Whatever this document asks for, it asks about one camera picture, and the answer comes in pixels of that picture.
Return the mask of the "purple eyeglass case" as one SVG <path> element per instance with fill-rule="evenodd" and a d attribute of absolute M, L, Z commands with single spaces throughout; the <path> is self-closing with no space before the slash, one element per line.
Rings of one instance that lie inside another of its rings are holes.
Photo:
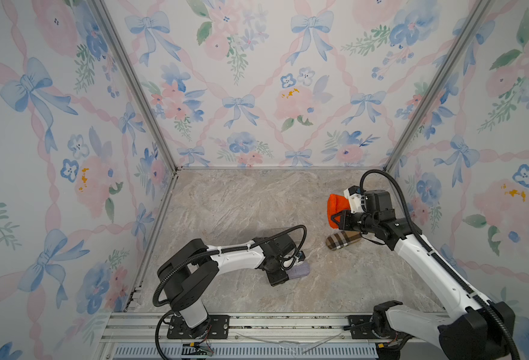
<path fill-rule="evenodd" d="M 300 262 L 297 265 L 294 265 L 289 270 L 286 271 L 289 280 L 295 280 L 299 278 L 305 278 L 310 274 L 310 265 L 308 262 Z"/>

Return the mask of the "orange microfiber cloth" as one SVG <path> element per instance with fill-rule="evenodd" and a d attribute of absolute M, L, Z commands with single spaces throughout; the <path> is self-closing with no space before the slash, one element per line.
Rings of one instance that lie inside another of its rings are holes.
<path fill-rule="evenodd" d="M 345 210 L 350 210 L 348 199 L 341 195 L 331 194 L 327 201 L 327 217 L 332 229 L 339 228 L 340 214 Z"/>

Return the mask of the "plaid eyeglass case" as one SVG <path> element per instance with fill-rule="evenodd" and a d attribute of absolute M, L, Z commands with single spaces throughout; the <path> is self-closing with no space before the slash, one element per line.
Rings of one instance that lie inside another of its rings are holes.
<path fill-rule="evenodd" d="M 347 246 L 353 245 L 363 239 L 362 234 L 354 231 L 336 232 L 326 238 L 325 244 L 331 251 L 337 251 Z"/>

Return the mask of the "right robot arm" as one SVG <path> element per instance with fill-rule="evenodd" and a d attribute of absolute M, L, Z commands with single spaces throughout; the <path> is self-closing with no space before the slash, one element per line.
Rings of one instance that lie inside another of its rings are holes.
<path fill-rule="evenodd" d="M 513 339 L 515 312 L 495 303 L 474 288 L 435 250 L 410 216 L 397 217 L 386 190 L 353 186 L 343 196 L 328 198 L 330 226 L 340 232 L 328 240 L 332 250 L 358 238 L 374 236 L 374 243 L 400 256 L 441 301 L 445 314 L 434 315 L 408 307 L 402 301 L 385 301 L 373 309 L 368 323 L 350 323 L 353 335 L 371 333 L 393 341 L 382 350 L 398 352 L 408 340 L 434 345 L 448 359 L 501 359 L 520 355 Z"/>

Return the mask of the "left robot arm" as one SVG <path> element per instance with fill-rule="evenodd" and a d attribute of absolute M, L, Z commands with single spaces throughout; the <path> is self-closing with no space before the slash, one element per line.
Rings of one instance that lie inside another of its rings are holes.
<path fill-rule="evenodd" d="M 193 337 L 208 330 L 213 319 L 201 300 L 213 280 L 230 272 L 259 270 L 275 287 L 310 273 L 302 247 L 307 231 L 294 226 L 269 237 L 224 247 L 209 246 L 195 238 L 159 267 L 159 285 L 153 293 L 156 308 L 170 307 Z"/>

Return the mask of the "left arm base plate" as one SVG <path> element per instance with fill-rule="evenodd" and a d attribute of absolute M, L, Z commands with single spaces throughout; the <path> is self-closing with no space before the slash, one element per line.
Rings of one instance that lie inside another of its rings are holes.
<path fill-rule="evenodd" d="M 173 316 L 168 323 L 167 339 L 225 340 L 228 338 L 230 316 L 209 314 L 197 327 L 189 327 L 182 317 Z"/>

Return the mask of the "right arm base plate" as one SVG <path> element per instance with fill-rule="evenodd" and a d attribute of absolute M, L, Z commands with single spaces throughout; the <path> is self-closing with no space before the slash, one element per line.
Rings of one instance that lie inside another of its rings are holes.
<path fill-rule="evenodd" d="M 345 332 L 350 332 L 353 339 L 370 340 L 383 339 L 392 341 L 399 338 L 397 331 L 390 327 L 387 319 L 380 315 L 349 315 L 348 324 L 343 327 Z"/>

